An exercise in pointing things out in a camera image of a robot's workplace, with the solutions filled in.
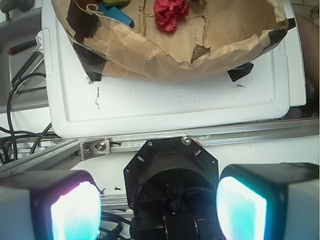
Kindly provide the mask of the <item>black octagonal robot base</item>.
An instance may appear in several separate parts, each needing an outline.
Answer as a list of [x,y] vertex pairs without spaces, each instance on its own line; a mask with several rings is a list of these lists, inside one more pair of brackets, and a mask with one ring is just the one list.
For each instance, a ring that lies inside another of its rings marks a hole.
[[221,240],[218,160],[188,136],[145,142],[123,170],[134,240]]

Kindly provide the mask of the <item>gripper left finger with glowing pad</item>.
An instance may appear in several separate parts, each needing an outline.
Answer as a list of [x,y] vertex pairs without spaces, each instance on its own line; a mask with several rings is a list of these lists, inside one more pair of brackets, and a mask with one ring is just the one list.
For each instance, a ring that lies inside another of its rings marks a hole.
[[95,240],[101,211],[100,192],[85,170],[0,175],[2,240]]

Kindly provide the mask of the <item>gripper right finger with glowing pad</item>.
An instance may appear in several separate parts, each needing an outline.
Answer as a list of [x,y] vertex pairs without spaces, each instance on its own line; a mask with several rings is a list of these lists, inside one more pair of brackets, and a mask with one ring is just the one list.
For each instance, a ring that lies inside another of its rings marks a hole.
[[216,209],[227,240],[318,240],[320,170],[307,162],[230,164]]

